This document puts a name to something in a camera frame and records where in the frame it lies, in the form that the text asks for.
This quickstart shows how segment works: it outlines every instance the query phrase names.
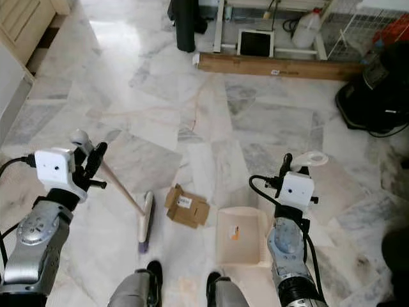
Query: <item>black stand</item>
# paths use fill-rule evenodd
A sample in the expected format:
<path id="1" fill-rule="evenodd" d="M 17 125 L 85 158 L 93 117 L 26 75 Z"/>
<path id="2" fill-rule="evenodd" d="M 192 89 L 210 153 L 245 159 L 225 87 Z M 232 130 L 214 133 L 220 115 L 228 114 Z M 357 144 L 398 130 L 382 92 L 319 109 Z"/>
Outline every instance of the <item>black stand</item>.
<path id="1" fill-rule="evenodd" d="M 207 23 L 200 17 L 198 0 L 171 0 L 167 14 L 176 25 L 178 49 L 193 52 L 196 49 L 194 33 L 205 33 Z"/>

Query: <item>plastic jug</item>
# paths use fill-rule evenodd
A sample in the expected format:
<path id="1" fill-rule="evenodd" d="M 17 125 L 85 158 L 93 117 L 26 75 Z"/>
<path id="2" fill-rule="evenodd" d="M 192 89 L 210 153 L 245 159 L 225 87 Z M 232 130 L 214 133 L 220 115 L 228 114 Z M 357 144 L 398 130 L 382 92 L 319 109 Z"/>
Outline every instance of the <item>plastic jug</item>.
<path id="1" fill-rule="evenodd" d="M 315 8 L 298 22 L 293 36 L 293 43 L 298 48 L 309 48 L 321 27 L 320 9 Z"/>

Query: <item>white wall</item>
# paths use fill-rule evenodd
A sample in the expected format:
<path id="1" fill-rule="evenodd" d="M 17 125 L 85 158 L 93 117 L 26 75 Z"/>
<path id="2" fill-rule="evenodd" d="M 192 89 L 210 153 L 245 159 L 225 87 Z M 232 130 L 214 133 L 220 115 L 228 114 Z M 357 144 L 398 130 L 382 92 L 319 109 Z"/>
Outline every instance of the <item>white wall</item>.
<path id="1" fill-rule="evenodd" d="M 0 118 L 25 75 L 24 69 L 0 42 Z"/>

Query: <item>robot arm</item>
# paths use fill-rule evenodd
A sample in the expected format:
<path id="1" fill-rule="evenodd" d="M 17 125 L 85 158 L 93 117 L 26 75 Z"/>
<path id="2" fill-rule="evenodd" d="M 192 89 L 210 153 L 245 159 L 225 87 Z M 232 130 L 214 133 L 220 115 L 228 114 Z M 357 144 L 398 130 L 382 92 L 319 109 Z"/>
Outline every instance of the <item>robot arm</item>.
<path id="1" fill-rule="evenodd" d="M 45 306 L 72 212 L 85 201 L 90 186 L 106 186 L 92 180 L 106 150 L 106 143 L 92 149 L 85 168 L 82 163 L 86 155 L 80 148 L 74 153 L 60 148 L 35 153 L 37 176 L 49 193 L 37 198 L 33 210 L 17 228 L 17 243 L 0 285 L 1 306 Z"/>
<path id="2" fill-rule="evenodd" d="M 318 202 L 318 198 L 313 197 L 314 182 L 305 165 L 326 163 L 328 158 L 320 155 L 321 159 L 316 163 L 306 163 L 299 158 L 293 163 L 291 154 L 287 153 L 278 177 L 255 175 L 250 178 L 250 186 L 276 205 L 275 223 L 267 244 L 273 258 L 273 281 L 283 307 L 327 306 L 322 294 L 314 246 L 308 236 L 309 221 L 303 219 L 310 202 Z M 266 187 L 276 189 L 275 199 L 257 189 L 252 183 L 254 178 L 261 178 L 265 180 Z M 313 254 L 318 289 L 305 264 L 307 242 Z"/>

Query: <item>red object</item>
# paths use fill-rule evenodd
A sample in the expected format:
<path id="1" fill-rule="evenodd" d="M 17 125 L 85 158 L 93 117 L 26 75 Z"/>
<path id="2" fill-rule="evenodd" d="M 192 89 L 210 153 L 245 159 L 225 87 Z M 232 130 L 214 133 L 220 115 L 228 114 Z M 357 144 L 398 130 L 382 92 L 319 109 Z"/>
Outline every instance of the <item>red object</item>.
<path id="1" fill-rule="evenodd" d="M 401 18 L 390 23 L 385 29 L 376 32 L 372 42 L 382 39 L 385 46 L 398 40 L 409 40 L 409 14 L 403 14 Z"/>

